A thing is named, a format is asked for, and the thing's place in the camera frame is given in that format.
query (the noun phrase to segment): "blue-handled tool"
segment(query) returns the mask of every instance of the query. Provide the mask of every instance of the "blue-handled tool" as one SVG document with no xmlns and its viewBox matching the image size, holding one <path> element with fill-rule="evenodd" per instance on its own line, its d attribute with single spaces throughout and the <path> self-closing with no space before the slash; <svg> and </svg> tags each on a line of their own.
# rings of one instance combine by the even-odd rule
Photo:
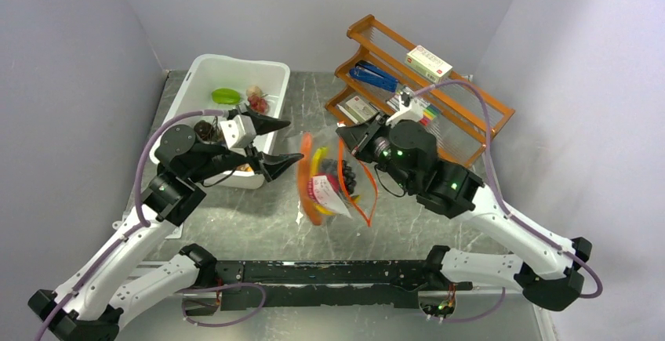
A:
<svg viewBox="0 0 665 341">
<path fill-rule="evenodd" d="M 355 67 L 349 70 L 349 75 L 356 80 L 366 82 L 391 93 L 394 93 L 397 90 L 397 85 L 399 85 L 399 81 L 395 77 L 364 60 L 358 61 Z"/>
</svg>

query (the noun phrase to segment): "white plastic bin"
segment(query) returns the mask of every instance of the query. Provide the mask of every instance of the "white plastic bin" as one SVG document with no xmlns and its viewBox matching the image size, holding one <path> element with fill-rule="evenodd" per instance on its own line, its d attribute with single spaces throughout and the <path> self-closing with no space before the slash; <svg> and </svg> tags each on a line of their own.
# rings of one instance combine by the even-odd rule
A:
<svg viewBox="0 0 665 341">
<path fill-rule="evenodd" d="M 237 90 L 242 96 L 242 102 L 247 102 L 245 90 L 251 85 L 257 85 L 266 95 L 265 100 L 268 103 L 267 115 L 273 118 L 279 118 L 282 115 L 284 107 L 284 97 L 286 86 L 289 82 L 291 70 L 286 64 L 275 63 L 272 61 L 251 61 L 234 59 L 229 56 L 221 55 L 201 55 L 194 60 L 189 72 L 185 76 L 183 84 L 180 86 L 176 99 L 173 101 L 169 113 L 166 114 L 166 120 L 173 118 L 178 114 L 188 111 L 196 111 L 204 108 L 209 109 L 231 109 L 234 106 L 217 104 L 213 102 L 211 94 L 218 88 L 229 88 Z M 194 126 L 200 118 L 189 118 L 181 123 Z M 257 136 L 254 139 L 254 146 L 259 151 L 271 153 L 274 146 L 275 133 L 268 133 L 264 136 Z M 158 163 L 157 158 L 151 152 L 151 160 Z M 206 180 L 206 183 L 213 183 L 222 176 L 227 175 L 224 172 Z M 236 171 L 229 179 L 221 184 L 228 187 L 256 189 L 263 185 L 265 181 L 263 175 L 257 175 L 254 172 Z"/>
</svg>

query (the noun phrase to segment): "gray marble table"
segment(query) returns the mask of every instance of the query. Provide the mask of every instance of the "gray marble table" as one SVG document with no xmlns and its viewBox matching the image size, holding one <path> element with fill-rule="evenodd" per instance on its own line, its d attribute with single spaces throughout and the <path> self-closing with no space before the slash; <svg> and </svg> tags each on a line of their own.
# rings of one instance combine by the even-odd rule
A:
<svg viewBox="0 0 665 341">
<path fill-rule="evenodd" d="M 186 73 L 169 74 L 152 131 L 163 122 Z M 342 81 L 330 73 L 291 73 L 282 118 L 292 124 L 279 132 L 274 153 L 284 152 L 289 137 L 334 125 L 336 119 L 324 104 L 342 88 Z M 474 171 L 485 177 L 481 162 Z M 149 163 L 144 186 L 153 175 L 154 165 Z M 381 189 L 372 227 L 345 217 L 331 218 L 320 227 L 312 226 L 307 217 L 297 222 L 292 172 L 257 190 L 216 186 L 206 192 L 208 196 L 184 224 L 182 238 L 164 240 L 149 260 L 169 260 L 190 243 L 200 244 L 217 259 L 424 259 L 433 245 L 506 253 L 475 229 L 423 209 L 415 198 L 394 198 Z"/>
</svg>

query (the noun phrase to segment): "white wall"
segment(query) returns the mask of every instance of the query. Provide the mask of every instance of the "white wall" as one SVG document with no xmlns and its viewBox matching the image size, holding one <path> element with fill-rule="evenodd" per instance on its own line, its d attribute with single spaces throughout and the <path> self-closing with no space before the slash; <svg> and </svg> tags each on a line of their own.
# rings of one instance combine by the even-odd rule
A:
<svg viewBox="0 0 665 341">
<path fill-rule="evenodd" d="M 122 216 L 164 78 L 126 0 L 0 0 L 0 16 L 0 339 L 23 341 L 30 296 Z"/>
<path fill-rule="evenodd" d="M 554 315 L 562 340 L 665 339 L 664 2 L 514 0 L 476 72 L 517 110 L 507 200 L 594 243 L 605 293 Z"/>
<path fill-rule="evenodd" d="M 203 53 L 334 71 L 358 47 L 346 37 L 371 13 L 459 72 L 474 70 L 512 0 L 129 0 L 165 68 Z"/>
</svg>

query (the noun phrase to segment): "plastic bag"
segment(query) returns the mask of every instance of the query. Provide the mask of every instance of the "plastic bag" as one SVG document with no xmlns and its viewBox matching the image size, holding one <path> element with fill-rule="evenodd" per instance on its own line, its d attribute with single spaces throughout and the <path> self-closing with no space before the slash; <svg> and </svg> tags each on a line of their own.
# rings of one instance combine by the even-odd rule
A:
<svg viewBox="0 0 665 341">
<path fill-rule="evenodd" d="M 299 146 L 304 158 L 296 167 L 301 211 L 314 225 L 326 217 L 360 216 L 372 225 L 378 190 L 371 172 L 355 159 L 335 133 L 335 126 L 292 137 L 289 146 Z"/>
</svg>

